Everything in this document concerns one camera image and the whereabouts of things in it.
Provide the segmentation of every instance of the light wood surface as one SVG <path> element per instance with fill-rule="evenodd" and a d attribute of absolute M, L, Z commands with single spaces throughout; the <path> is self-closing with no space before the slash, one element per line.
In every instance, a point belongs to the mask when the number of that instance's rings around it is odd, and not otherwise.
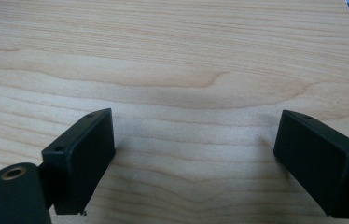
<path fill-rule="evenodd" d="M 118 154 L 54 223 L 349 223 L 272 154 L 283 109 L 349 136 L 344 0 L 0 1 L 0 169 L 107 107 Z"/>

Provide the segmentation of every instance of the screw hole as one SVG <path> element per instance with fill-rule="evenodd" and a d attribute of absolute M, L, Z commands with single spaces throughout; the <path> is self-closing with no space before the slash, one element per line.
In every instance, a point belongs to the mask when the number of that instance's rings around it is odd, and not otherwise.
<path fill-rule="evenodd" d="M 56 152 L 60 152 L 64 150 L 64 147 L 55 147 L 53 150 Z"/>
<path fill-rule="evenodd" d="M 22 166 L 14 167 L 12 169 L 5 171 L 2 174 L 1 178 L 3 180 L 12 180 L 12 179 L 20 177 L 21 175 L 24 175 L 25 173 L 26 173 L 26 169 L 24 167 L 22 167 Z"/>

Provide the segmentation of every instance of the black plastic bracket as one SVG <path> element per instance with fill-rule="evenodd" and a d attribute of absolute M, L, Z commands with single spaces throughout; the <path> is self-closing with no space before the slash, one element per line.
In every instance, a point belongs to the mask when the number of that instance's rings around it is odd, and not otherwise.
<path fill-rule="evenodd" d="M 18 163 L 0 171 L 0 223 L 50 223 L 83 213 L 114 158 L 111 109 L 84 116 L 42 151 L 43 163 Z"/>
<path fill-rule="evenodd" d="M 349 218 L 348 137 L 284 110 L 273 152 L 328 216 Z"/>

